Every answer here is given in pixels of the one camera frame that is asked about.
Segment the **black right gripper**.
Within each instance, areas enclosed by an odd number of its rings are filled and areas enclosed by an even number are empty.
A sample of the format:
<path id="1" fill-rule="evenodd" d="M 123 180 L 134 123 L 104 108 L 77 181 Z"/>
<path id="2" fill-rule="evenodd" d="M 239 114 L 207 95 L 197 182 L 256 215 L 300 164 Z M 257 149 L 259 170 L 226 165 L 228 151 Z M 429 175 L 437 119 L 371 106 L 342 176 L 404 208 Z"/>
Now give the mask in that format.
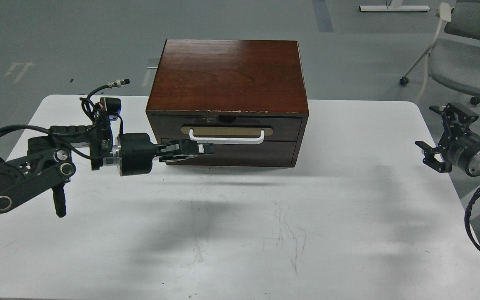
<path id="1" fill-rule="evenodd" d="M 422 162 L 438 173 L 450 173 L 452 165 L 459 167 L 467 175 L 480 175 L 480 135 L 472 133 L 469 126 L 479 116 L 466 106 L 448 103 L 445 106 L 429 106 L 429 110 L 442 118 L 442 133 L 438 147 L 432 147 L 423 141 L 415 144 L 423 152 Z M 440 154 L 444 161 L 436 159 Z"/>

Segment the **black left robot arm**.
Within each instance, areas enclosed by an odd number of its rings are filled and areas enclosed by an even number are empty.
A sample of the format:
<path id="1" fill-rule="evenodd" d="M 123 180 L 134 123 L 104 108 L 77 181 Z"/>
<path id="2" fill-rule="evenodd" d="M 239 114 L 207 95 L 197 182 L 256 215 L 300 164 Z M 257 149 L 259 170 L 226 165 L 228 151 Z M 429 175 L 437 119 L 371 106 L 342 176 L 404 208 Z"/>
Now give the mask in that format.
<path id="1" fill-rule="evenodd" d="M 176 162 L 215 153 L 212 144 L 191 139 L 154 144 L 146 133 L 126 133 L 114 139 L 107 123 L 30 129 L 43 135 L 28 140 L 27 155 L 0 162 L 0 213 L 8 213 L 51 190 L 56 215 L 64 217 L 64 186 L 76 172 L 72 153 L 78 148 L 90 150 L 85 158 L 90 160 L 92 170 L 116 165 L 121 176 L 150 173 L 154 158 Z"/>

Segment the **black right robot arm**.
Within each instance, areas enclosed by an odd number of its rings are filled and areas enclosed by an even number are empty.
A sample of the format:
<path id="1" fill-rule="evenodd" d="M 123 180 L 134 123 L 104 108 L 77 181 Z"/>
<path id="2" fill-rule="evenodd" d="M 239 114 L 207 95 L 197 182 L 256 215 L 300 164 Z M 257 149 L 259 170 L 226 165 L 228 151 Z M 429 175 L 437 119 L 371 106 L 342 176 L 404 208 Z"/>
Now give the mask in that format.
<path id="1" fill-rule="evenodd" d="M 469 128 L 478 120 L 478 114 L 461 104 L 429 106 L 429 110 L 441 116 L 444 131 L 436 147 L 423 141 L 415 142 L 423 152 L 422 162 L 438 173 L 450 173 L 452 167 L 456 166 L 470 177 L 480 176 L 480 135 Z M 480 187 L 465 209 L 464 226 L 470 241 L 480 252 L 480 245 L 472 235 L 469 222 L 474 204 L 479 198 Z"/>

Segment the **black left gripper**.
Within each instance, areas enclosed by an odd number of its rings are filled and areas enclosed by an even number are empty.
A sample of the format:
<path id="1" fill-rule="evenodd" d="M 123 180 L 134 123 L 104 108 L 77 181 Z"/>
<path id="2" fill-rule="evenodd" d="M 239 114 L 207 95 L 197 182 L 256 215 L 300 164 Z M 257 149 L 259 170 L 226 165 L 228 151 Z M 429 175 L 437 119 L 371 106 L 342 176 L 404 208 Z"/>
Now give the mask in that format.
<path id="1" fill-rule="evenodd" d="M 150 173 L 156 156 L 159 156 L 160 162 L 166 163 L 215 154 L 215 147 L 204 147 L 190 139 L 174 139 L 154 144 L 147 133 L 120 134 L 118 146 L 119 173 L 122 177 Z"/>

